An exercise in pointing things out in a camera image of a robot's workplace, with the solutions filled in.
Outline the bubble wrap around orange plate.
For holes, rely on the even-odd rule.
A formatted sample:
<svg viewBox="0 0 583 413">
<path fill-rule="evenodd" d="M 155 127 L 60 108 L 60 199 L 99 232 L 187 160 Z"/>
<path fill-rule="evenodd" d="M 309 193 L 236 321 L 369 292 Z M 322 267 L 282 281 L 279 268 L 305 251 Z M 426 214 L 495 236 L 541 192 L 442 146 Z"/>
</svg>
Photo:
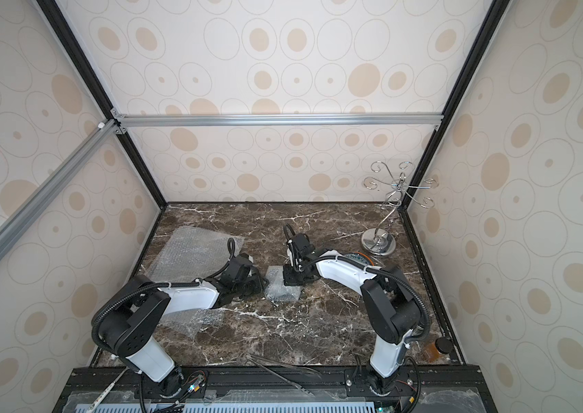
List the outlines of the bubble wrap around orange plate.
<svg viewBox="0 0 583 413">
<path fill-rule="evenodd" d="M 177 228 L 146 270 L 154 282 L 191 282 L 213 274 L 229 260 L 231 235 L 193 226 Z M 191 310 L 162 317 L 159 326 L 195 337 L 207 326 L 224 320 L 220 310 Z"/>
</svg>

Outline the teal patterned dinner plate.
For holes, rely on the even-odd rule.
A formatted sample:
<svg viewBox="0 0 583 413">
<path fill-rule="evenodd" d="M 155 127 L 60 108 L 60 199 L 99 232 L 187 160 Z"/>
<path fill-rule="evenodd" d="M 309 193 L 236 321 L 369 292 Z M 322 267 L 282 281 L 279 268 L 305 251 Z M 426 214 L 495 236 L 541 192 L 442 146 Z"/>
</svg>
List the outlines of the teal patterned dinner plate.
<svg viewBox="0 0 583 413">
<path fill-rule="evenodd" d="M 368 266 L 373 266 L 375 264 L 370 257 L 359 252 L 345 254 L 345 257 Z"/>
</svg>

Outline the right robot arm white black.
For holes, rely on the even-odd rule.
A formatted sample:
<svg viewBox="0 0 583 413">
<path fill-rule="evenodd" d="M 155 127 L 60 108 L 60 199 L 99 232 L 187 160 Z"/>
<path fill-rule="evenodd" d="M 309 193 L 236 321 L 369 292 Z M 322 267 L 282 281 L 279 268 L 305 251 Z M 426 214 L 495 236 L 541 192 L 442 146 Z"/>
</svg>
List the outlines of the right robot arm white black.
<svg viewBox="0 0 583 413">
<path fill-rule="evenodd" d="M 382 383 L 393 380 L 410 343 L 430 332 L 431 318 L 422 297 L 397 266 L 381 268 L 359 253 L 319 249 L 290 225 L 283 231 L 289 259 L 283 267 L 284 285 L 301 287 L 326 279 L 360 294 L 377 335 L 369 361 L 371 374 Z"/>
</svg>

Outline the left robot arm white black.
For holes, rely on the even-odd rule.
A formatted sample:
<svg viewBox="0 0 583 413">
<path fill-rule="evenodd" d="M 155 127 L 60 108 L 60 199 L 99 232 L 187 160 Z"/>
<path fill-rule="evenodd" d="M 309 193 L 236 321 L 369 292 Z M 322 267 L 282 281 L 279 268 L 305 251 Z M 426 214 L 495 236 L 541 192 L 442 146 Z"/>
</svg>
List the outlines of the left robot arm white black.
<svg viewBox="0 0 583 413">
<path fill-rule="evenodd" d="M 154 282 L 138 275 L 95 313 L 91 337 L 100 349 L 152 382 L 177 385 L 181 372 L 154 338 L 161 319 L 183 311 L 219 309 L 263 293 L 268 284 L 245 253 L 191 282 Z"/>
</svg>

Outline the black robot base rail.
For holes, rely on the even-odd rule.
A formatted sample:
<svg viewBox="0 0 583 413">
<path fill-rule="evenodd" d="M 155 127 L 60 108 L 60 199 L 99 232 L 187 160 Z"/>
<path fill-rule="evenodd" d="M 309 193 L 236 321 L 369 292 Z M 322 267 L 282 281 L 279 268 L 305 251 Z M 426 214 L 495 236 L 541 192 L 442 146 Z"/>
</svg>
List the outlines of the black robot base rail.
<svg viewBox="0 0 583 413">
<path fill-rule="evenodd" d="M 56 412 L 86 412 L 123 368 L 71 373 Z M 356 366 L 186 368 L 181 391 L 166 399 L 126 372 L 95 412 L 494 412 L 479 368 L 407 366 L 391 390 L 377 395 Z"/>
</svg>

